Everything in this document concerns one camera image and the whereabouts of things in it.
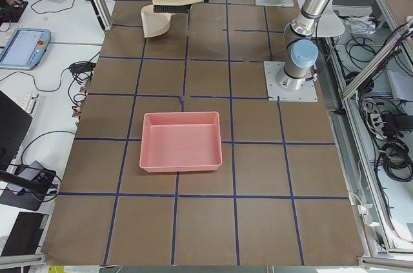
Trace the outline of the white power strip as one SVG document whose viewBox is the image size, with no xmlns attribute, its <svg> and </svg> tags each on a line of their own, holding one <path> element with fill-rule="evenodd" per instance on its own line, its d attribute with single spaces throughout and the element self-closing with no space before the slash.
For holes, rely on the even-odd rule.
<svg viewBox="0 0 413 273">
<path fill-rule="evenodd" d="M 388 141 L 391 136 L 389 126 L 382 120 L 382 117 L 377 112 L 368 114 L 369 129 L 373 135 L 380 141 Z"/>
</svg>

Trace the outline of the beige plastic dustpan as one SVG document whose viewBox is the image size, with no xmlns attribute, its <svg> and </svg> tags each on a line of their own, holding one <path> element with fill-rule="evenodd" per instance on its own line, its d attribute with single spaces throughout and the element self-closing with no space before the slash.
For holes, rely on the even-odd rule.
<svg viewBox="0 0 413 273">
<path fill-rule="evenodd" d="M 174 15 L 170 11 L 177 5 L 147 5 L 141 9 L 141 20 L 145 38 L 156 37 L 168 32 L 171 18 Z M 168 12 L 156 13 L 154 7 L 168 10 Z"/>
</svg>

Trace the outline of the black laptop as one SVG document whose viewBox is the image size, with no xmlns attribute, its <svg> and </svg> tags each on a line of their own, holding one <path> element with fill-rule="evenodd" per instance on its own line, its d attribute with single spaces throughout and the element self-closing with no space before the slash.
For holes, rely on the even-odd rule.
<svg viewBox="0 0 413 273">
<path fill-rule="evenodd" d="M 32 116 L 1 92 L 1 170 L 15 158 L 31 123 Z"/>
</svg>

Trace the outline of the beige hand brush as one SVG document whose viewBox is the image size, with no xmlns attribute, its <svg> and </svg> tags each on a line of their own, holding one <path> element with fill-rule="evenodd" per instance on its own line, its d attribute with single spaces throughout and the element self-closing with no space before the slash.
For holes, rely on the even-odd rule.
<svg viewBox="0 0 413 273">
<path fill-rule="evenodd" d="M 210 0 L 152 0 L 153 11 L 165 14 L 185 14 L 193 4 L 207 3 Z"/>
</svg>

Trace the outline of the blue teach pendant near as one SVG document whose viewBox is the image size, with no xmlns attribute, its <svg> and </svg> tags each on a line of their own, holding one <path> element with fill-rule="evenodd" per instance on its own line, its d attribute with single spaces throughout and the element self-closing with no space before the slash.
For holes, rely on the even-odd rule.
<svg viewBox="0 0 413 273">
<path fill-rule="evenodd" d="M 51 40 L 51 31 L 36 28 L 16 28 L 1 52 L 1 68 L 32 70 Z"/>
</svg>

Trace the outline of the white plastic chair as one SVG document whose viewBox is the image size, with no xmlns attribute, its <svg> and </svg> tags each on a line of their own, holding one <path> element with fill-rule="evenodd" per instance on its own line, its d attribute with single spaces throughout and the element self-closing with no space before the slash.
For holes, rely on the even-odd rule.
<svg viewBox="0 0 413 273">
<path fill-rule="evenodd" d="M 336 15 L 332 8 L 333 0 L 329 0 L 314 34 L 318 37 L 337 37 L 345 32 L 345 26 L 342 20 Z"/>
</svg>

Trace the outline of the pink plastic bin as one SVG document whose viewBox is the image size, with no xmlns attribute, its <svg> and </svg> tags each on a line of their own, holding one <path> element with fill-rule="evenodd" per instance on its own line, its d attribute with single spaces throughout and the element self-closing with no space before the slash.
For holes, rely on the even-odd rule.
<svg viewBox="0 0 413 273">
<path fill-rule="evenodd" d="M 218 112 L 144 115 L 139 166 L 148 173 L 215 171 L 222 162 Z"/>
</svg>

